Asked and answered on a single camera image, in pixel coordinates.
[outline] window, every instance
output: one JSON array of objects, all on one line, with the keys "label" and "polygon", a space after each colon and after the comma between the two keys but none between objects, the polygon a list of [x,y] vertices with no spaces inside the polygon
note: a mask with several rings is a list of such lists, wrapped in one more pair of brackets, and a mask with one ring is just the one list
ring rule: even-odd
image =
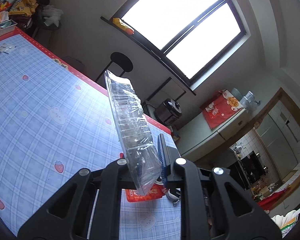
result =
[{"label": "window", "polygon": [[188,85],[245,35],[231,0],[128,0],[114,17]]}]

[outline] window pane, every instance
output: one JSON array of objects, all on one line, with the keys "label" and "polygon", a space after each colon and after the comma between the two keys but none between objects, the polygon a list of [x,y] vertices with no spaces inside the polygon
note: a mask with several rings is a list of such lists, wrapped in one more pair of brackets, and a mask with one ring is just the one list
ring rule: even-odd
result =
[{"label": "window pane", "polygon": [[139,0],[123,20],[162,49],[217,0]]},{"label": "window pane", "polygon": [[237,21],[225,4],[189,33],[167,57],[190,79],[239,33]]}]

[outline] rice cooker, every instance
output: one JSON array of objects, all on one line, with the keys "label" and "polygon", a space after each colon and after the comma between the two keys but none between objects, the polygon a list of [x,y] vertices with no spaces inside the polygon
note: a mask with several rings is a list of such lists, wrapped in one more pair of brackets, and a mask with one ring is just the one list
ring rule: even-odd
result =
[{"label": "rice cooker", "polygon": [[179,103],[171,98],[164,100],[154,111],[156,119],[166,126],[172,125],[181,115]]}]

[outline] white plastic bag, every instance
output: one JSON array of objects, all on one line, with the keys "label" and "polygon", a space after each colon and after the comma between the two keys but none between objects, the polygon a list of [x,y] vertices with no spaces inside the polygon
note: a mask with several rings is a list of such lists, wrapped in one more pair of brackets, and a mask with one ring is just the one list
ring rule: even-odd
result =
[{"label": "white plastic bag", "polygon": [[162,165],[154,146],[140,99],[127,78],[105,72],[111,110],[133,182],[146,195],[159,177]]},{"label": "white plastic bag", "polygon": [[42,15],[46,19],[44,23],[47,26],[50,26],[54,23],[58,27],[62,14],[63,11],[61,9],[55,8],[53,5],[47,5],[42,10]]}]

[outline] tiled wall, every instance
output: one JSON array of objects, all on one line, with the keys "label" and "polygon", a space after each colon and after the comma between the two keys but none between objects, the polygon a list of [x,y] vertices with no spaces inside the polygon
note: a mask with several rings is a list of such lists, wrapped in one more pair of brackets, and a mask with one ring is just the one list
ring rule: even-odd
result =
[{"label": "tiled wall", "polygon": [[268,167],[269,172],[267,173],[266,177],[268,177],[270,183],[276,182],[280,179],[277,176],[277,173],[275,172],[275,169],[272,163],[270,162],[270,159],[266,154],[265,149],[259,143],[252,130],[249,131],[245,136],[243,136],[239,141],[237,141],[237,144],[243,147],[242,154],[244,155],[244,157],[249,155],[252,151],[254,151],[255,154],[260,153],[261,157],[259,158],[259,161],[263,167],[264,165]]},{"label": "tiled wall", "polygon": [[297,166],[293,168],[294,170],[298,170],[285,184],[283,184],[279,189],[276,190],[276,192],[284,190],[288,185],[291,185],[292,182],[294,182],[297,177],[300,175],[300,163],[298,163]]},{"label": "tiled wall", "polygon": [[[292,133],[296,137],[294,138],[293,134],[290,132],[287,127],[285,121],[280,116],[280,113],[283,113],[284,116],[290,121],[288,126],[290,127]],[[277,124],[284,137],[287,139],[294,155],[296,156],[298,163],[300,163],[300,127],[297,124],[296,120],[293,118],[291,113],[287,110],[287,108],[283,105],[281,101],[279,101],[269,112],[271,118]]]}]

